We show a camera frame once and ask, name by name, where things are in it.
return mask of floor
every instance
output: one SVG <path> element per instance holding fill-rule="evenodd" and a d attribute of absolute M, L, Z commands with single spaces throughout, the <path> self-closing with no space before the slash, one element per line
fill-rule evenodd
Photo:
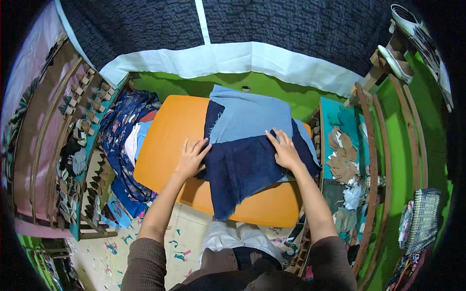
<path fill-rule="evenodd" d="M 199 268 L 202 242 L 211 220 L 212 216 L 207 213 L 178 202 L 175 204 L 164 240 L 167 255 L 166 290 L 181 283 Z M 74 238 L 68 239 L 73 251 L 72 262 L 85 290 L 120 290 L 129 247 L 136 239 L 140 226 L 141 219 L 135 218 L 130 227 L 120 229 L 117 237 L 79 242 Z M 292 229 L 259 228 L 282 251 L 293 254 L 291 248 L 282 244 L 283 238 L 287 238 Z"/>

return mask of brown sweater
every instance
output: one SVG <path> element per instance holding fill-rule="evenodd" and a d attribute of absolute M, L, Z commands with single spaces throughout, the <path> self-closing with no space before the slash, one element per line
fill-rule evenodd
<path fill-rule="evenodd" d="M 348 264 L 343 240 L 326 237 L 312 245 L 310 264 L 314 280 L 304 282 L 286 271 L 274 271 L 264 259 L 257 259 L 253 267 L 238 271 L 232 249 L 206 249 L 202 264 L 183 283 L 171 290 L 212 288 L 213 282 L 234 282 L 231 290 L 356 290 L 356 280 Z M 150 238 L 140 238 L 130 246 L 128 269 L 121 284 L 122 291 L 165 290 L 166 271 L 164 245 Z"/>

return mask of orange tabletop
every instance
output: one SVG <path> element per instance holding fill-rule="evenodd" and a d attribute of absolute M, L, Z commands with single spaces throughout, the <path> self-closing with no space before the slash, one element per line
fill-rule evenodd
<path fill-rule="evenodd" d="M 134 169 L 142 185 L 161 192 L 178 164 L 185 138 L 204 137 L 208 98 L 170 95 L 149 128 Z M 309 134 L 309 125 L 304 124 Z M 213 215 L 209 182 L 190 178 L 177 201 Z M 276 183 L 246 198 L 229 219 L 246 223 L 293 227 L 298 219 L 301 197 L 296 182 Z"/>

